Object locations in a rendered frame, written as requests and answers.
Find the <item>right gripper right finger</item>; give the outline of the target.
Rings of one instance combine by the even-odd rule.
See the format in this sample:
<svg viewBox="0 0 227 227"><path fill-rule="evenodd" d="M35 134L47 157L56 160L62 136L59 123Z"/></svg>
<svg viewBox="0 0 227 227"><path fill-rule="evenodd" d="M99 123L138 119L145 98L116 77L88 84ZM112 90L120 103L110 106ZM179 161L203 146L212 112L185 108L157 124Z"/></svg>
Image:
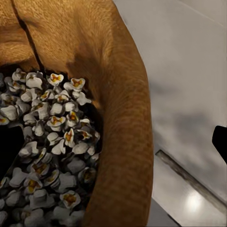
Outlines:
<svg viewBox="0 0 227 227"><path fill-rule="evenodd" d="M213 133L212 143L227 163L227 128L216 126Z"/></svg>

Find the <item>popcorn bag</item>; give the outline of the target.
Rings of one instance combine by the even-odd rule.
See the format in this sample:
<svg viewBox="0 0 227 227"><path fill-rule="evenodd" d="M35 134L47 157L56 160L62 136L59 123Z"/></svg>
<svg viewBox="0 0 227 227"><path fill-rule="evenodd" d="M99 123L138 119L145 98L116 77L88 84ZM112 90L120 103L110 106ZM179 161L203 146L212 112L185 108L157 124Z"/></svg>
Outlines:
<svg viewBox="0 0 227 227"><path fill-rule="evenodd" d="M83 116L100 133L101 157L97 177L79 185L91 193L79 227L147 227L154 176L148 76L113 0L0 0L0 73L17 69L62 74L62 90L72 78L86 81ZM12 211L3 227L18 224Z"/></svg>

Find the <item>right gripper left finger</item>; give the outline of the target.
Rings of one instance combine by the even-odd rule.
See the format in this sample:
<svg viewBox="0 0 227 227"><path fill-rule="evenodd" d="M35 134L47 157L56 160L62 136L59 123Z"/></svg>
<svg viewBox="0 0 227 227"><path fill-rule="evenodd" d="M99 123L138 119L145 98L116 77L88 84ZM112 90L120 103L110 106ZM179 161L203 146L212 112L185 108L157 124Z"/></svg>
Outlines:
<svg viewBox="0 0 227 227"><path fill-rule="evenodd" d="M0 182L24 144L22 130L21 126L0 130Z"/></svg>

